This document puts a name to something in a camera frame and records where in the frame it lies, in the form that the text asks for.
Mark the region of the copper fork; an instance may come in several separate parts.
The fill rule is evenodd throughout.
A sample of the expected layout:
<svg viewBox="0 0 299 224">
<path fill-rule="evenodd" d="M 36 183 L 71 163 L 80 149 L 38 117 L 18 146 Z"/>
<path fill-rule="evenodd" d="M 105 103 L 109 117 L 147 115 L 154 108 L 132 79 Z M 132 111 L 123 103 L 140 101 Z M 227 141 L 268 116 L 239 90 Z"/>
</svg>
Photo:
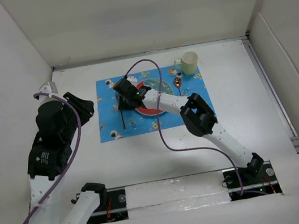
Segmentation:
<svg viewBox="0 0 299 224">
<path fill-rule="evenodd" d="M 124 119 L 123 119 L 123 112 L 122 112 L 122 109 L 121 109 L 121 106 L 120 106 L 120 105 L 121 105 L 121 102 L 120 102 L 120 95 L 119 95 L 119 93 L 116 92 L 115 96 L 116 96 L 117 103 L 118 103 L 118 110 L 119 110 L 119 112 L 120 112 L 120 114 L 121 114 L 122 127 L 123 127 L 123 129 L 126 129 L 125 121 L 124 121 Z"/>
</svg>

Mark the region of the blue space-print placemat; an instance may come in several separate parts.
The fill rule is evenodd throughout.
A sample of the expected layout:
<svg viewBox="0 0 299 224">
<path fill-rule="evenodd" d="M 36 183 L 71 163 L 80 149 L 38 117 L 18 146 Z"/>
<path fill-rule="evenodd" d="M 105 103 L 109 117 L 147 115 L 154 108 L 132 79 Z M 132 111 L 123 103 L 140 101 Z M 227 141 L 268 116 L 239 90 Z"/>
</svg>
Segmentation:
<svg viewBox="0 0 299 224">
<path fill-rule="evenodd" d="M 164 93 L 179 96 L 173 81 L 175 77 L 182 80 L 181 90 L 189 88 L 186 96 L 192 93 L 199 94 L 202 99 L 213 108 L 210 95 L 203 81 L 201 72 L 197 69 L 194 75 L 188 76 L 181 73 L 177 67 L 169 65 L 160 70 L 146 70 L 131 75 L 138 81 L 137 86 L 142 85 L 158 89 L 160 76 L 162 76 L 162 89 Z M 114 84 L 122 77 L 102 79 L 96 82 L 96 97 L 99 115 L 100 142 L 108 142 L 124 137 L 137 136 L 158 130 L 157 116 L 155 109 L 137 108 L 132 111 L 122 111 L 126 129 L 122 127 L 121 114 L 118 110 L 116 92 L 113 90 Z"/>
</svg>

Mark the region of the copper spoon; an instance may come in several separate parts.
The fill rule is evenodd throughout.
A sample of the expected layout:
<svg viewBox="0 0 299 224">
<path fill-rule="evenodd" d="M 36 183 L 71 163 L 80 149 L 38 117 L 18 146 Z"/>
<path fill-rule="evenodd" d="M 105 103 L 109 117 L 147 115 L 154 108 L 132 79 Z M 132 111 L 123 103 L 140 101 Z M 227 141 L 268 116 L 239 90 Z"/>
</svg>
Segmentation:
<svg viewBox="0 0 299 224">
<path fill-rule="evenodd" d="M 175 79 L 173 80 L 173 84 L 174 86 L 177 88 L 178 90 L 178 93 L 180 96 L 186 96 L 188 91 L 189 91 L 189 88 L 185 88 L 184 90 L 181 90 L 181 87 L 182 87 L 182 80 L 180 77 L 175 77 Z"/>
</svg>

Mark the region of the pale green mug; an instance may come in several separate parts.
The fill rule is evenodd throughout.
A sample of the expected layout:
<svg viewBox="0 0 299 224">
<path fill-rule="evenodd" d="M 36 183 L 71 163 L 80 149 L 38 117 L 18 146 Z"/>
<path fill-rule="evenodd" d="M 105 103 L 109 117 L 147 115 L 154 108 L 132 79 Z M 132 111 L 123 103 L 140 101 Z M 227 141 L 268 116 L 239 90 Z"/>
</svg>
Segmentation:
<svg viewBox="0 0 299 224">
<path fill-rule="evenodd" d="M 180 59 L 174 61 L 174 65 L 181 69 L 185 75 L 193 75 L 197 69 L 198 55 L 193 51 L 186 51 Z"/>
</svg>

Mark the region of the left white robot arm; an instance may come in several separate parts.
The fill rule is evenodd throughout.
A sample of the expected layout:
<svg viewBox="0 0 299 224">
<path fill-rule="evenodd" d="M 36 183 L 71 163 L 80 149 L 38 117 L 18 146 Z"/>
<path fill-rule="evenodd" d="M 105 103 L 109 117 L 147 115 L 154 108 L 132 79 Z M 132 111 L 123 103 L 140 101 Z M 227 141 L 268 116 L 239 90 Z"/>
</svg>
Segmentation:
<svg viewBox="0 0 299 224">
<path fill-rule="evenodd" d="M 40 102 L 28 159 L 31 200 L 23 224 L 87 224 L 95 210 L 108 205 L 105 185 L 86 183 L 64 221 L 60 221 L 63 181 L 78 152 L 82 126 L 94 114 L 94 104 L 67 92 L 62 96 L 47 81 L 34 98 Z"/>
</svg>

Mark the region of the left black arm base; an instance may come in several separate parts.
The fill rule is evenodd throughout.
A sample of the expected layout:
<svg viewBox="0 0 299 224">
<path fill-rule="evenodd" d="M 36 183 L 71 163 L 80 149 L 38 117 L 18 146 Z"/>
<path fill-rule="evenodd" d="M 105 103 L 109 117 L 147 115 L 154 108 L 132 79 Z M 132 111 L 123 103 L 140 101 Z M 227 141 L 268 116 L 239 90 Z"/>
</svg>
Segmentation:
<svg viewBox="0 0 299 224">
<path fill-rule="evenodd" d="M 106 202 L 91 214 L 87 224 L 105 224 L 129 218 L 125 188 L 107 190 Z"/>
</svg>

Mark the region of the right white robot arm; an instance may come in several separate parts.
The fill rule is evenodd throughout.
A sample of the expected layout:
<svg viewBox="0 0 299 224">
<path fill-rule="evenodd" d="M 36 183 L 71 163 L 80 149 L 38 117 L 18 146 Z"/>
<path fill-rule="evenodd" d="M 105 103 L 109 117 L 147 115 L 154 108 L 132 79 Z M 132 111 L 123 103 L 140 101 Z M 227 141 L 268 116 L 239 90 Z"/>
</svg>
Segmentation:
<svg viewBox="0 0 299 224">
<path fill-rule="evenodd" d="M 180 115 L 187 130 L 194 136 L 205 138 L 228 155 L 240 169 L 247 184 L 255 183 L 262 176 L 264 160 L 233 138 L 217 121 L 214 111 L 196 93 L 178 96 L 160 93 L 148 86 L 137 88 L 128 77 L 120 79 L 113 87 L 119 95 L 124 110 L 154 109 Z"/>
</svg>

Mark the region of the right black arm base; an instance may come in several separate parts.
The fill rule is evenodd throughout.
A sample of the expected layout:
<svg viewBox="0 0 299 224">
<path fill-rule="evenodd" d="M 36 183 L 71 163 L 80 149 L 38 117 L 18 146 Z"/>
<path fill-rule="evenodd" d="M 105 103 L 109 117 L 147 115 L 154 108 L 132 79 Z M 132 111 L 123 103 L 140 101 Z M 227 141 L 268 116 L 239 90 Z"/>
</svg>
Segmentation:
<svg viewBox="0 0 299 224">
<path fill-rule="evenodd" d="M 223 170 L 222 187 L 229 193 L 231 202 L 253 197 L 282 193 L 271 162 L 264 162 L 257 177 L 247 176 L 246 171 L 239 169 L 242 183 L 239 182 L 233 168 Z"/>
</svg>

